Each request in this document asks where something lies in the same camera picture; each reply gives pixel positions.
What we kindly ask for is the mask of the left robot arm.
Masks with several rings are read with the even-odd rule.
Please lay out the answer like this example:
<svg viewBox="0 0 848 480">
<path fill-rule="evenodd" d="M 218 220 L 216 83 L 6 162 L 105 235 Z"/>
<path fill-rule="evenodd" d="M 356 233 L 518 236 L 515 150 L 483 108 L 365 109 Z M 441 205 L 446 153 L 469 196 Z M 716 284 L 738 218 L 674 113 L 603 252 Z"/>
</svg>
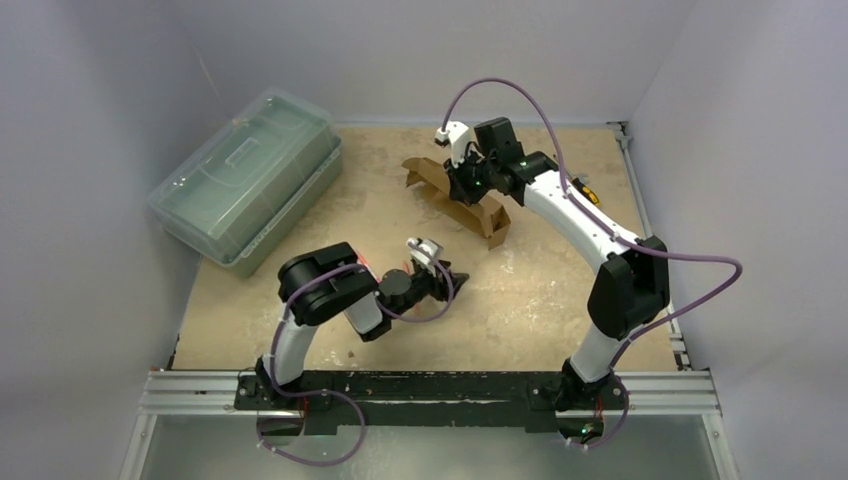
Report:
<svg viewBox="0 0 848 480">
<path fill-rule="evenodd" d="M 344 315 L 370 342 L 395 321 L 425 323 L 447 313 L 470 275 L 453 271 L 443 247 L 429 238 L 411 237 L 406 245 L 411 269 L 381 277 L 347 242 L 296 256 L 280 268 L 281 320 L 255 368 L 259 395 L 272 408 L 287 408 L 302 394 L 306 354 L 318 328 L 336 316 Z"/>
</svg>

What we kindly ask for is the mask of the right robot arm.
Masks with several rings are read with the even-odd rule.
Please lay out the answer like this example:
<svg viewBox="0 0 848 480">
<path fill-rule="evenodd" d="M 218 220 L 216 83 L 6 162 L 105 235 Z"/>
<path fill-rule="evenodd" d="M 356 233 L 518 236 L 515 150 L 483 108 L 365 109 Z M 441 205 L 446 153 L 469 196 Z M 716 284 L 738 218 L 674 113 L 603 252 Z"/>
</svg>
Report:
<svg viewBox="0 0 848 480">
<path fill-rule="evenodd" d="M 627 338 L 670 301 L 667 260 L 641 251 L 664 254 L 665 244 L 655 236 L 641 239 L 603 214 L 563 178 L 553 158 L 525 152 L 505 117 L 474 128 L 450 121 L 437 129 L 434 141 L 450 150 L 443 164 L 450 199 L 471 206 L 491 190 L 511 197 L 552 225 L 594 272 L 587 302 L 591 325 L 564 362 L 551 399 L 559 411 L 594 405 Z"/>
</svg>

